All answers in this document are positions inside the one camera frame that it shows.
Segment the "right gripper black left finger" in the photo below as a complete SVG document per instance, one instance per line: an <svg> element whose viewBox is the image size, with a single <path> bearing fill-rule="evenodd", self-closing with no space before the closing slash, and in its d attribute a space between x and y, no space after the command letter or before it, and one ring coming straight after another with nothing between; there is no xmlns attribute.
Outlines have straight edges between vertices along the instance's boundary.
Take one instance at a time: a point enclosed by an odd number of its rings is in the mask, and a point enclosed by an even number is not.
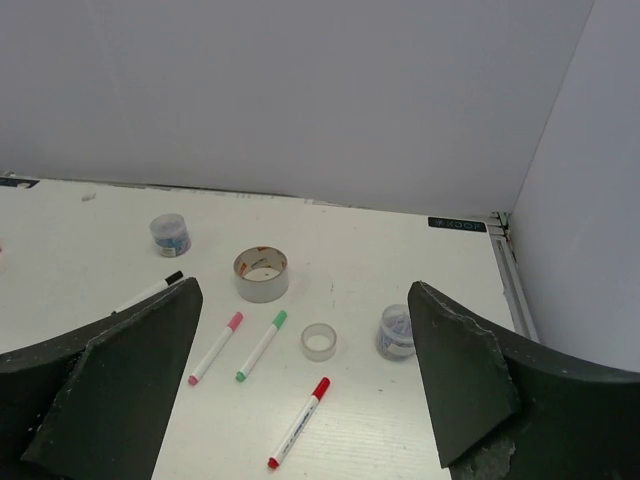
<svg viewBox="0 0 640 480"><path fill-rule="evenodd" d="M149 479L198 327L187 278L1 356L4 479Z"/></svg>

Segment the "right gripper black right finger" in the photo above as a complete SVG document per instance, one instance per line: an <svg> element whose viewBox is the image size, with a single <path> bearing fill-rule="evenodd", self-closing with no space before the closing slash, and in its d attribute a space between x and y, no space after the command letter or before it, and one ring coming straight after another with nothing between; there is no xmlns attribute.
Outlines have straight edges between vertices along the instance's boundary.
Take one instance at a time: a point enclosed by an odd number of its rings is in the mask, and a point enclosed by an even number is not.
<svg viewBox="0 0 640 480"><path fill-rule="evenodd" d="M455 479L635 479L639 376L536 343L424 282L408 294L441 466Z"/></svg>

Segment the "pink capped white marker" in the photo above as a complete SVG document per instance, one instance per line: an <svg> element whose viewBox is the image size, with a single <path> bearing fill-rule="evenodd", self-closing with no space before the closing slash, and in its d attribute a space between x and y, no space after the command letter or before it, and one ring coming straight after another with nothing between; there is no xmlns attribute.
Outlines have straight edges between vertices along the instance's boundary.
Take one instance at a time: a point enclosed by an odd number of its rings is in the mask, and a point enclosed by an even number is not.
<svg viewBox="0 0 640 480"><path fill-rule="evenodd" d="M206 355L199 362L199 364L194 369L194 371L189 375L187 382L190 386L197 385L201 381L201 379L205 376L207 370L209 369L209 367L211 366L215 358L219 355L221 350L224 348L225 344L233 335L235 330L241 324L243 319L244 319L244 315L241 312L236 312L231 317L227 325L224 327L222 333L214 341L214 343L209 348Z"/></svg>

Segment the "clear jar of paper clips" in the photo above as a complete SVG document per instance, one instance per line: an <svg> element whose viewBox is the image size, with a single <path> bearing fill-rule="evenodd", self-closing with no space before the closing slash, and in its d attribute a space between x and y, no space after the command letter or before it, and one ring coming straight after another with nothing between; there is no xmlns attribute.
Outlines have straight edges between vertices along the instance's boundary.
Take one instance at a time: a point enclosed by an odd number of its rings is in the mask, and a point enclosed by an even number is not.
<svg viewBox="0 0 640 480"><path fill-rule="evenodd" d="M407 305L394 304L384 309L375 345L383 358L392 361L407 360L416 353Z"/></svg>

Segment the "black capped white marker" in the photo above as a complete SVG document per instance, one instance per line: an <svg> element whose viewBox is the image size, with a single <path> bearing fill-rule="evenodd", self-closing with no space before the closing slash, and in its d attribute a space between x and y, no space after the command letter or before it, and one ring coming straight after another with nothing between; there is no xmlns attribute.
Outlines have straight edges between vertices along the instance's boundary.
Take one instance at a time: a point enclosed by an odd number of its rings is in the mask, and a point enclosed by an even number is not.
<svg viewBox="0 0 640 480"><path fill-rule="evenodd" d="M113 311L112 314L116 314L119 313L121 311L124 311L128 308L130 308L131 306L163 291L164 289L168 288L169 286L179 282L180 280L182 280L184 278L184 274L182 271L178 270L174 273L172 273L171 275L169 275L168 277L160 280L159 282L151 285L150 287L146 288L145 290L143 290L142 292L134 295L131 299L125 301L123 304L121 304L120 306L116 307Z"/></svg>

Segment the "green capped white marker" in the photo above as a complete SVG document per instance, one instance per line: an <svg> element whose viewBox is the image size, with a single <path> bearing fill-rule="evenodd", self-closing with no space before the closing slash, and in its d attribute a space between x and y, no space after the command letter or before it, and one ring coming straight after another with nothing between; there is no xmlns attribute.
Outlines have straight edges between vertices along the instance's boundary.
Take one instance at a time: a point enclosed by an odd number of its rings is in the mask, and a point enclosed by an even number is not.
<svg viewBox="0 0 640 480"><path fill-rule="evenodd" d="M276 315L256 347L250 353L241 368L236 372L235 379L238 382L242 383L247 379L247 377L250 375L251 371L260 360L261 356L263 355L273 338L276 336L278 331L281 329L287 318L288 312L285 310L281 310Z"/></svg>

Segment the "red capped white marker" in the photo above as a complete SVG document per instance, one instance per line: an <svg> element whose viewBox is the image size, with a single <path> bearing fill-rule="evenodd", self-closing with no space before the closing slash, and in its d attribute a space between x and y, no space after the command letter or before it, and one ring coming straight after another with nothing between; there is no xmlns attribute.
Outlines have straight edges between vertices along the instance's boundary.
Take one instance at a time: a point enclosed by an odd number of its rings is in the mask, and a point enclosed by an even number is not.
<svg viewBox="0 0 640 480"><path fill-rule="evenodd" d="M316 385L301 411L288 428L283 439L279 442L275 450L270 455L267 466L270 470L276 470L291 451L296 440L304 430L309 420L314 415L319 403L331 385L328 377L323 377Z"/></svg>

